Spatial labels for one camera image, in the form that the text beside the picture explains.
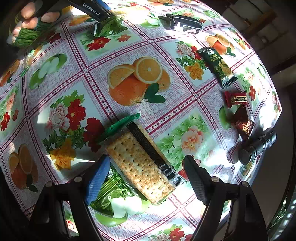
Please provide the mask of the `left hand green glove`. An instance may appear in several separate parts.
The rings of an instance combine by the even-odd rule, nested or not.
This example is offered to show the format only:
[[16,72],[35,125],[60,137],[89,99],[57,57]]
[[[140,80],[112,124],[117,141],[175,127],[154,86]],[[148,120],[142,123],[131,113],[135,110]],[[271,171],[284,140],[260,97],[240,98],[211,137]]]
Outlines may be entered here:
[[18,48],[32,45],[62,16],[62,10],[44,12],[54,5],[54,1],[29,1],[16,15],[15,25],[9,28],[6,43]]

